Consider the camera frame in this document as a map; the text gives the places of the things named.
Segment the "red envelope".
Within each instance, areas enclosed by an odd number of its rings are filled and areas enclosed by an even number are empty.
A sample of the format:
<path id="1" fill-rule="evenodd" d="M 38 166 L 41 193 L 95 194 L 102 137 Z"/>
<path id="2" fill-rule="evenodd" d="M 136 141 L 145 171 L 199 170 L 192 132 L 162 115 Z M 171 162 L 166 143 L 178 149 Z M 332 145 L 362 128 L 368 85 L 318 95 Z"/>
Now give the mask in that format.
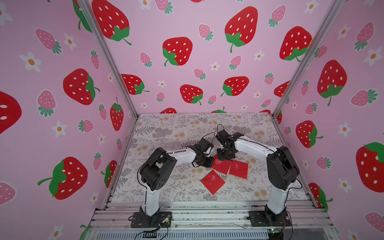
<path id="1" fill-rule="evenodd" d="M 226 182 L 212 170 L 201 179 L 201 183 L 214 195 Z"/>
<path id="2" fill-rule="evenodd" d="M 249 164 L 233 160 L 230 166 L 229 174 L 242 179 L 248 178 Z"/>
<path id="3" fill-rule="evenodd" d="M 230 170 L 231 164 L 231 161 L 221 161 L 219 160 L 218 155 L 215 155 L 212 169 L 216 170 L 221 174 L 227 175 Z"/>

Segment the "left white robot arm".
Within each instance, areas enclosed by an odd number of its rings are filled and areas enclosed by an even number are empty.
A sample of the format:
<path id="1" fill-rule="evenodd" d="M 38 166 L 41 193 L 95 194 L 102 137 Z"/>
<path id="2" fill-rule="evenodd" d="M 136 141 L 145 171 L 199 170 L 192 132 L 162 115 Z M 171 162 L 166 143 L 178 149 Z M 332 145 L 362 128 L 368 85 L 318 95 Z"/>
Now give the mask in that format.
<path id="1" fill-rule="evenodd" d="M 166 185 L 176 166 L 191 164 L 193 167 L 209 169 L 214 162 L 211 156 L 213 149 L 213 143 L 205 138 L 182 150 L 167 151 L 157 148 L 138 170 L 139 184 L 146 188 L 145 200 L 141 205 L 144 216 L 150 218 L 159 211 L 161 189 Z"/>

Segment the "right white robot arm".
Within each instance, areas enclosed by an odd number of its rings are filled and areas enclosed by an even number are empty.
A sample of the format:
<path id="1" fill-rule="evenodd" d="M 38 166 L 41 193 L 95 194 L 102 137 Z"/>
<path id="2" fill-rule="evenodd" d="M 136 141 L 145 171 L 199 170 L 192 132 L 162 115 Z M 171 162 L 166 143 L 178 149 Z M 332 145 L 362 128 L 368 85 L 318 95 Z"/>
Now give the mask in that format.
<path id="1" fill-rule="evenodd" d="M 216 139 L 222 145 L 217 149 L 220 161 L 232 161 L 236 153 L 242 152 L 251 155 L 267 164 L 267 173 L 270 183 L 273 185 L 270 199 L 265 208 L 267 217 L 278 217 L 286 211 L 291 185 L 298 180 L 300 170 L 290 150 L 285 147 L 270 147 L 249 138 L 241 133 L 230 135 L 221 130 Z"/>

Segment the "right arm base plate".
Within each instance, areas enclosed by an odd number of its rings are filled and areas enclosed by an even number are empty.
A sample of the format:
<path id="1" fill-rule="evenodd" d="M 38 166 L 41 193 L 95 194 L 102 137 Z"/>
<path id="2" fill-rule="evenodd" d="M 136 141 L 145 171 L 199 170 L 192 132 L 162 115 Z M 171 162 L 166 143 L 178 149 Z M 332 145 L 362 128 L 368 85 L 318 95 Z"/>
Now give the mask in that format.
<path id="1" fill-rule="evenodd" d="M 247 220 L 251 222 L 252 227 L 291 227 L 292 222 L 286 210 L 280 214 L 269 211 L 249 211 Z"/>

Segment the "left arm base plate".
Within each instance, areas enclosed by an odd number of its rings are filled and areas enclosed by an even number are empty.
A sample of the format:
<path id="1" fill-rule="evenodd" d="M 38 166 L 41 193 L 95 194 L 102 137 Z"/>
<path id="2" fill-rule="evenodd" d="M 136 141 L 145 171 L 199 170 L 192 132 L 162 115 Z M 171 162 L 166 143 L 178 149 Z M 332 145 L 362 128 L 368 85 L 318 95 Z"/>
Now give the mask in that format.
<path id="1" fill-rule="evenodd" d="M 152 217 L 148 217 L 144 212 L 136 212 L 132 217 L 131 228 L 169 228 L 171 221 L 171 212 L 157 212 Z"/>

